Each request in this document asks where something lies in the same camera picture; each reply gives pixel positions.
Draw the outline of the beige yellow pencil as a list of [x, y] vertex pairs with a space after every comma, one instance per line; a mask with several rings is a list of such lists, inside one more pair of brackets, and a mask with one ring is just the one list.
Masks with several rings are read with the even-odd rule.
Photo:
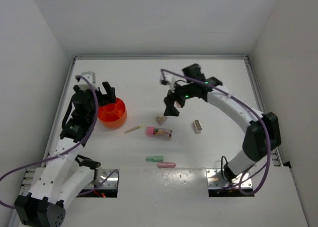
[[143, 126], [145, 126], [145, 124], [137, 125], [137, 126], [135, 126], [135, 127], [132, 127], [132, 128], [130, 128], [130, 129], [126, 130], [124, 133], [127, 134], [127, 133], [129, 133], [129, 132], [134, 131], [134, 130], [140, 129], [140, 128], [142, 128]]

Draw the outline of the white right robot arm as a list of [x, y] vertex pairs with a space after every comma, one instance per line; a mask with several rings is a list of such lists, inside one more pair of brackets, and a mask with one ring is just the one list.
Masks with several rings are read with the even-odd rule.
[[[199, 64], [183, 68], [183, 74], [162, 69], [160, 83], [169, 86], [164, 98], [165, 116], [179, 116], [175, 107], [184, 107], [186, 100], [203, 99], [231, 118], [244, 132], [245, 137], [241, 151], [222, 167], [222, 176], [230, 182], [238, 175], [252, 167], [264, 157], [267, 158], [265, 170], [269, 170], [271, 152], [281, 145], [278, 117], [273, 113], [263, 113], [246, 105], [232, 95], [216, 77], [206, 78]], [[177, 77], [185, 84], [178, 84]]]

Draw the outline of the beige white correction tape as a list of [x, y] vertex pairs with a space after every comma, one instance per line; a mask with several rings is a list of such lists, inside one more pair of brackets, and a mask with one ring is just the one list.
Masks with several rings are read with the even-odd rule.
[[201, 126], [199, 120], [194, 120], [193, 121], [193, 127], [194, 127], [194, 130], [195, 130], [195, 133], [202, 132], [202, 126]]

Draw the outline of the pink capped clear bottle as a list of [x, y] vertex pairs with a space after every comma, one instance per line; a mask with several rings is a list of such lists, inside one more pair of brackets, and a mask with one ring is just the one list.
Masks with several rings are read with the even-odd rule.
[[170, 140], [172, 137], [172, 130], [156, 127], [147, 127], [145, 131], [148, 137], [158, 137]]

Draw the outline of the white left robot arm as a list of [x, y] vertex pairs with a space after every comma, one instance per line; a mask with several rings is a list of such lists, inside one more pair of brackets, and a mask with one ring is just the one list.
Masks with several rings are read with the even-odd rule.
[[106, 91], [93, 84], [74, 86], [67, 111], [62, 120], [62, 131], [53, 159], [27, 195], [19, 195], [14, 203], [21, 223], [29, 227], [59, 227], [66, 209], [80, 191], [96, 179], [100, 163], [83, 158], [80, 152], [91, 135], [100, 106], [116, 102], [115, 88], [103, 82]]

